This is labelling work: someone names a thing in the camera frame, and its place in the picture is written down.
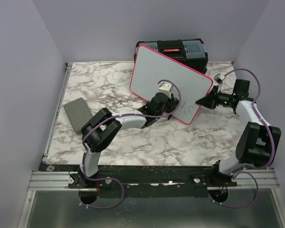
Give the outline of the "pink framed whiteboard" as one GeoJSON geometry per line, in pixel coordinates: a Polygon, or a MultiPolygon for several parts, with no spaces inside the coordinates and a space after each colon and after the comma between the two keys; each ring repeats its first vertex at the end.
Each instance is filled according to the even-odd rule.
{"type": "Polygon", "coordinates": [[[185,124],[191,124],[200,109],[195,102],[210,91],[214,84],[213,79],[145,45],[140,45],[130,91],[150,101],[159,91],[158,82],[161,80],[169,80],[177,86],[171,89],[171,93],[180,99],[180,106],[173,116],[185,124]]]}

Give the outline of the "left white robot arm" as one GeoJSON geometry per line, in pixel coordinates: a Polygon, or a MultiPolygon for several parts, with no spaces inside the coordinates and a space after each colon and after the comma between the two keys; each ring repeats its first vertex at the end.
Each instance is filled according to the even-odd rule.
{"type": "Polygon", "coordinates": [[[107,108],[98,111],[81,128],[85,148],[80,165],[80,183],[90,188],[95,184],[101,152],[113,141],[119,131],[151,126],[160,118],[171,118],[180,104],[178,98],[158,92],[145,105],[131,113],[113,114],[107,108]]]}

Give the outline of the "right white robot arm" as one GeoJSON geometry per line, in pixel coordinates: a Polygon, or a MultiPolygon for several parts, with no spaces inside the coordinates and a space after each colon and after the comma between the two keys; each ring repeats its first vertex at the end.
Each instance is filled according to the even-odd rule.
{"type": "Polygon", "coordinates": [[[237,79],[231,94],[222,93],[214,86],[205,97],[196,101],[197,105],[211,110],[219,105],[232,108],[247,123],[235,155],[212,166],[209,181],[214,186],[220,186],[241,170],[266,169],[275,158],[281,130],[269,124],[258,111],[256,102],[249,97],[249,85],[248,80],[237,79]]]}

